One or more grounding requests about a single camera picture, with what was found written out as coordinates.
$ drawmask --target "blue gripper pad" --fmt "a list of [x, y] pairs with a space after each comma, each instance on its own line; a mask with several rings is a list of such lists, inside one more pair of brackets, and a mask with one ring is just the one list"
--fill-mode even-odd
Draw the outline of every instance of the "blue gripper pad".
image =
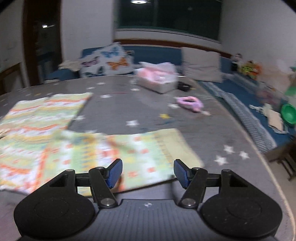
[[123, 168], [123, 164], [122, 164], [122, 160], [121, 159], [117, 159], [114, 162], [116, 163], [112, 163], [109, 167], [107, 167], [107, 169], [109, 169], [109, 177], [106, 180], [107, 186], [109, 188], [113, 188], [116, 184], [116, 182], [118, 181], [121, 173], [122, 173], [122, 168]]
[[177, 177], [179, 183], [183, 188], [187, 188], [190, 184], [190, 181], [187, 178], [187, 170], [190, 170], [186, 165], [183, 167], [179, 163], [179, 161], [174, 161], [174, 174]]

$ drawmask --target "blue sofa backrest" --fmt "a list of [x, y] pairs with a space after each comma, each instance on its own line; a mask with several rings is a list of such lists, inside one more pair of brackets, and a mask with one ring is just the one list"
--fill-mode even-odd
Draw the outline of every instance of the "blue sofa backrest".
[[[124, 50], [134, 51], [134, 64], [139, 62], [148, 62], [159, 64], [163, 62], [170, 62], [176, 66], [182, 65], [182, 54], [180, 48], [162, 47], [162, 46], [140, 46], [140, 45], [123, 45]], [[82, 50], [81, 57], [92, 54], [94, 51], [102, 49], [88, 48]], [[221, 72], [231, 73], [231, 59], [221, 57]]]

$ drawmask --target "colorful towel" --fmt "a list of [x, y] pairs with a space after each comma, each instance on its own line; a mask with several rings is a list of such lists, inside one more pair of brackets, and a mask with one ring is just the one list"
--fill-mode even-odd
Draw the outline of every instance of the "colorful towel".
[[[1, 188], [31, 193], [66, 169], [74, 169], [76, 173], [88, 172], [97, 166], [107, 167], [116, 158], [123, 160], [123, 182], [119, 191], [171, 179], [173, 161], [177, 158], [189, 167], [202, 166], [200, 158], [177, 129], [110, 136], [56, 131], [52, 141], [31, 160], [36, 158], [38, 161], [30, 164], [28, 159], [27, 162], [14, 163], [1, 158], [0, 163], [9, 163], [9, 168], [0, 169]], [[89, 188], [80, 188], [79, 193], [91, 195]]]
[[92, 93], [57, 94], [18, 102], [0, 123], [0, 188], [29, 193], [39, 185], [46, 146]]

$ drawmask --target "green bowl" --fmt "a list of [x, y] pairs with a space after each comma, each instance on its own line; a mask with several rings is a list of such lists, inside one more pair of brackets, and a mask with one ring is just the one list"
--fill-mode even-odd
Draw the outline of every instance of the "green bowl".
[[285, 104], [281, 108], [281, 116], [290, 125], [296, 124], [296, 109], [290, 104]]

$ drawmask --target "pink scrunchie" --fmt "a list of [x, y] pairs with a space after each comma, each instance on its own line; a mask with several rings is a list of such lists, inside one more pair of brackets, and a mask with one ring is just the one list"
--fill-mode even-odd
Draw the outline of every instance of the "pink scrunchie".
[[192, 110], [193, 112], [200, 112], [204, 107], [203, 103], [198, 98], [193, 96], [179, 97], [177, 99], [177, 103], [184, 108]]

